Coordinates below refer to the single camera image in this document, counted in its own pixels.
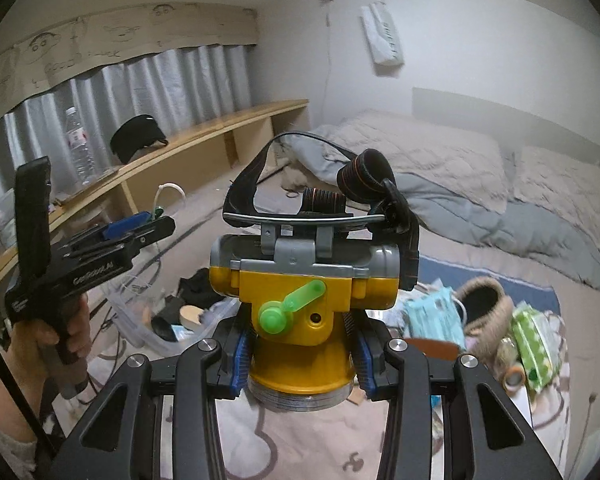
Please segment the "blue face mask package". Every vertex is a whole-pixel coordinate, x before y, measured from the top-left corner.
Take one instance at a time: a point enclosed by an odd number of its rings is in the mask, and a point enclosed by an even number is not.
[[[462,320],[453,298],[453,289],[444,287],[421,298],[396,302],[406,314],[403,337],[450,341],[465,348]]]

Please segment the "green knob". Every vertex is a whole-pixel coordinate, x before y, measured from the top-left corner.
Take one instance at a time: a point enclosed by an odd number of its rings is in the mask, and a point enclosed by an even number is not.
[[[279,306],[271,303],[280,304],[279,301],[267,301],[260,307],[258,321],[267,334],[279,334],[286,328],[286,314]]]
[[[267,334],[279,334],[292,323],[292,312],[320,298],[326,290],[324,282],[313,280],[287,294],[282,301],[267,301],[258,311],[260,326]]]

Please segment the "black metal arm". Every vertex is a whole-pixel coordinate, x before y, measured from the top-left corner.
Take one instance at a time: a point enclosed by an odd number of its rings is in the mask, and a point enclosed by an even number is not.
[[[174,395],[174,480],[224,480],[215,399],[239,394],[230,386],[235,381],[228,379],[229,362],[240,336],[251,330],[249,310],[243,304],[237,316],[220,322],[213,338],[179,358],[151,364],[141,354],[131,356],[78,422],[50,477],[157,480],[161,421],[156,406],[162,396]],[[561,478],[518,409],[474,357],[427,358],[392,340],[384,324],[364,311],[352,316],[356,337],[371,347],[374,379],[381,383],[367,395],[390,402],[378,479],[429,479],[430,395],[443,397],[445,480]]]

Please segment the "gray blanket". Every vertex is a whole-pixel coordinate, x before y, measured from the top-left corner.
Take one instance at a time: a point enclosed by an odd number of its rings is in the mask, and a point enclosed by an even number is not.
[[[327,134],[324,127],[314,132]],[[325,160],[321,142],[287,136],[283,143],[317,178],[336,184],[342,163]],[[554,213],[537,205],[509,200],[506,211],[499,214],[409,173],[396,174],[396,183],[414,213],[436,234],[537,260],[572,280],[600,290],[600,250],[584,232]]]

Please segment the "hand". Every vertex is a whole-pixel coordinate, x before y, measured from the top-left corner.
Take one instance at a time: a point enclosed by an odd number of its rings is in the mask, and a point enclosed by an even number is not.
[[[70,338],[66,342],[68,351],[75,352],[78,357],[86,357],[91,351],[91,333],[89,326],[89,307],[87,297],[83,294],[79,299],[78,312],[67,324]],[[48,371],[40,357],[40,346],[55,345],[59,337],[56,331],[40,319],[20,321],[13,325],[11,345],[6,361],[11,373],[19,383],[41,384],[48,377]]]
[[[86,357],[91,350],[89,307],[86,295],[79,299],[80,307],[67,324],[70,338],[67,349],[79,357]],[[21,321],[13,325],[11,345],[5,361],[18,382],[22,393],[34,413],[40,412],[40,401],[48,371],[40,358],[40,346],[55,345],[59,337],[55,330],[39,319]],[[0,382],[0,431],[19,442],[33,442],[33,433],[20,410],[11,399],[6,387]]]

